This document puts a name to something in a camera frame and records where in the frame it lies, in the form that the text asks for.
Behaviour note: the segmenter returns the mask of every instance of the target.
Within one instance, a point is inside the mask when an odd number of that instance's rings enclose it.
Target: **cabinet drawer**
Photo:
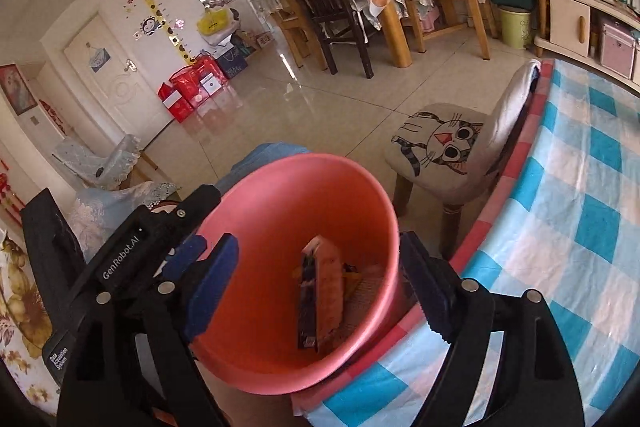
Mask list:
[[[573,0],[550,0],[553,44],[586,57],[589,54],[591,9]]]

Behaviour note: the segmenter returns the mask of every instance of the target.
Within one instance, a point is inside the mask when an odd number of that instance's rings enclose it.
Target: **pink bucket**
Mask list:
[[[191,347],[229,385],[255,394],[300,391],[393,326],[401,294],[398,221],[382,186],[357,163],[301,154],[260,168],[226,193],[198,230],[209,251],[225,232],[238,238],[238,267]],[[345,263],[385,268],[363,322],[325,357],[297,347],[300,289],[292,273],[316,235],[333,241]]]

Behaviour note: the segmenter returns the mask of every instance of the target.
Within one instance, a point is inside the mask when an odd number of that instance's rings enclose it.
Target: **blue and white checkered bedsheet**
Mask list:
[[[638,98],[556,60],[524,169],[463,277],[494,293],[542,291],[591,426],[640,358]],[[501,341],[501,333],[492,334],[467,423],[484,414]],[[306,416],[317,427],[409,426],[448,347],[420,325]]]

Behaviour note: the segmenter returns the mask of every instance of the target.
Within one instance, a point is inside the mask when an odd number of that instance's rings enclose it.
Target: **door handle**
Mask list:
[[[584,44],[587,40],[587,19],[581,16],[578,19],[578,26],[578,40],[580,44]]]
[[[138,67],[135,65],[133,60],[131,60],[130,58],[127,59],[126,64],[127,64],[127,66],[124,68],[124,72],[125,73],[127,73],[127,71],[133,71],[135,73],[138,70]]]

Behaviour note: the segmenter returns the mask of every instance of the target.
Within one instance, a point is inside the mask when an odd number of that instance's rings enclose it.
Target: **yellow bag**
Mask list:
[[[205,9],[204,17],[198,21],[198,31],[202,35],[213,35],[229,26],[229,12],[225,8]]]

